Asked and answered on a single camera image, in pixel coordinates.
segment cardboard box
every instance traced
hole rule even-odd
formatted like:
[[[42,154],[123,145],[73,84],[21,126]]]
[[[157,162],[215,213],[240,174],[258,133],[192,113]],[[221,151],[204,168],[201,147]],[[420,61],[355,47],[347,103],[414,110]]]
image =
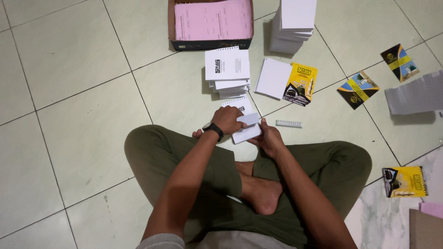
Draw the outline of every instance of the cardboard box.
[[[177,41],[175,40],[175,4],[181,3],[202,3],[202,2],[220,2],[222,0],[168,0],[168,34],[169,40],[176,51],[190,50],[212,50],[223,47],[239,46],[240,49],[248,49],[254,37],[254,11],[251,2],[251,19],[252,19],[252,37],[249,39],[236,40],[208,40],[208,41]]]

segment olive green pants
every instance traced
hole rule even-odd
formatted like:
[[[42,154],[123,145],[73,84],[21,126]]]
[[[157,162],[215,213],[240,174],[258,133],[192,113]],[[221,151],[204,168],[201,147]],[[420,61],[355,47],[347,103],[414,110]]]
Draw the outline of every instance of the olive green pants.
[[[126,157],[153,206],[172,171],[196,143],[195,138],[157,125],[130,132],[124,145]],[[287,148],[344,219],[371,172],[368,152],[342,141],[288,145]],[[255,160],[253,176],[285,185],[275,161],[262,150]],[[242,230],[272,236],[298,249],[315,246],[287,189],[271,215],[256,214],[247,203],[239,203],[227,195],[240,197],[241,179],[234,153],[216,147],[185,226],[185,243],[198,242],[209,231]]]

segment bare foot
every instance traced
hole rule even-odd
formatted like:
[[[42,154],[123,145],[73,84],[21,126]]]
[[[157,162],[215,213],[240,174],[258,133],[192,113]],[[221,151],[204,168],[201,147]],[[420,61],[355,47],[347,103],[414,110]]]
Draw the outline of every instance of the bare foot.
[[[252,172],[254,169],[254,162],[237,162],[235,161],[235,167],[237,171],[243,173],[247,176],[252,176]]]
[[[270,215],[277,209],[278,199],[283,192],[280,182],[247,176],[240,172],[241,198],[248,201],[257,214]]]

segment booklet cover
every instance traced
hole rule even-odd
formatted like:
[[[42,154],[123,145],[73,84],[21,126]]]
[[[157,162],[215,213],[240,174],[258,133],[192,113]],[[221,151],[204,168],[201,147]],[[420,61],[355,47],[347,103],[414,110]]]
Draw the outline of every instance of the booklet cover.
[[[352,109],[355,110],[378,90],[380,90],[380,87],[363,71],[360,71],[338,88],[337,92],[348,102]]]
[[[291,75],[289,76],[282,99],[306,106],[312,100],[317,69],[294,62],[291,63],[291,66]]]
[[[380,55],[400,82],[420,72],[401,44],[391,47]]]
[[[383,168],[386,197],[424,197],[428,195],[421,166]]]

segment pink paper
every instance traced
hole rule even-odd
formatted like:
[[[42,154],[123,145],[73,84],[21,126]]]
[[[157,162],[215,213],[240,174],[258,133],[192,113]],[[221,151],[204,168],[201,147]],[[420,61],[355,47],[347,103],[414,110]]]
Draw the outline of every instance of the pink paper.
[[[175,5],[176,40],[227,40],[251,37],[249,0]]]
[[[434,202],[420,203],[420,211],[424,214],[443,219],[443,204]]]

